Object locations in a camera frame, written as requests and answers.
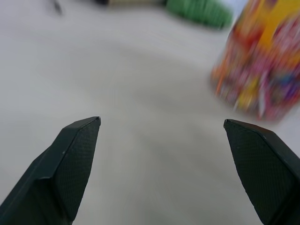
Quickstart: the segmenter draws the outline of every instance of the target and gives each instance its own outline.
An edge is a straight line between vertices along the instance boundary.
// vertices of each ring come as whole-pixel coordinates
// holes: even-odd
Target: yellow packaging
[[[233,27],[223,58],[214,67],[211,78],[217,95],[224,97],[221,93],[224,85],[227,85],[227,90],[230,86],[234,93],[238,93],[236,98],[230,97],[231,103],[236,106],[249,105],[238,101],[244,99],[243,95],[251,85],[251,96],[257,96],[256,102],[251,99],[251,110],[263,116],[273,114],[273,102],[282,104],[282,107],[283,102],[295,102],[298,87],[291,87],[290,84],[285,88],[289,95],[284,91],[281,91],[283,94],[274,94],[272,84],[275,80],[296,83],[296,80],[300,81],[299,72],[300,0],[250,0]],[[290,94],[288,88],[296,91]],[[280,100],[279,97],[273,100],[272,96],[280,96]]]

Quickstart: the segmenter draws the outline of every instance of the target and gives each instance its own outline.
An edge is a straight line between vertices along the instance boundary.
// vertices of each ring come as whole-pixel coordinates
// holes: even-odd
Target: colorful packaging
[[[285,115],[300,98],[300,0],[250,0],[211,80],[236,109],[260,119]]]

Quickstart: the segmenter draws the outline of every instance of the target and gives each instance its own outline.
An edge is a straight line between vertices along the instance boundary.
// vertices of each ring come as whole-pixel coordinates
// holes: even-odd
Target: gray surface
[[[63,126],[100,115],[74,225],[261,224],[223,130],[225,118],[251,120],[208,85],[227,33],[154,7],[61,2],[65,17],[0,2],[0,201]]]

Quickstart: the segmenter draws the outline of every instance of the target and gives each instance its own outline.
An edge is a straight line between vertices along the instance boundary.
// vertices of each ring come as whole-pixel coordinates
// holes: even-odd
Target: dark object
[[[95,0],[95,2],[100,5],[108,5],[109,0]]]
[[[300,159],[272,131],[225,120],[240,180],[264,225],[300,224]]]
[[[0,206],[0,225],[70,225],[87,185],[100,118],[63,128]]]
[[[54,6],[54,10],[59,14],[62,15],[62,8],[58,0],[51,0]]]

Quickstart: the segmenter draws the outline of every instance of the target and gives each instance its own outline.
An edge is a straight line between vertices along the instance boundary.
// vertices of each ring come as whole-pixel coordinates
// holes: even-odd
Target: green object
[[[196,23],[217,28],[228,27],[233,13],[218,0],[168,0],[167,9]]]

